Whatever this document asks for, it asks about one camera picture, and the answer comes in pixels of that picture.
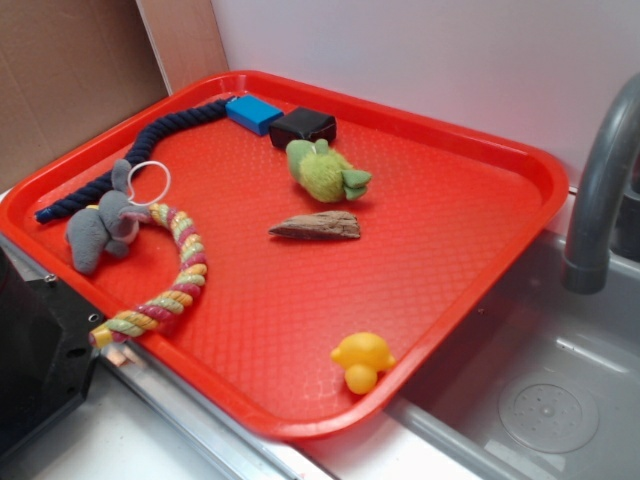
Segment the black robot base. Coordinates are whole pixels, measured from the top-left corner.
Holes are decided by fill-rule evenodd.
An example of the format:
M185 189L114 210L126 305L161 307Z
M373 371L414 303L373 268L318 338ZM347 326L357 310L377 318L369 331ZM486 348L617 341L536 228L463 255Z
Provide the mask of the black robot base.
M26 280L1 254L1 459L6 460L88 394L99 310L57 278Z

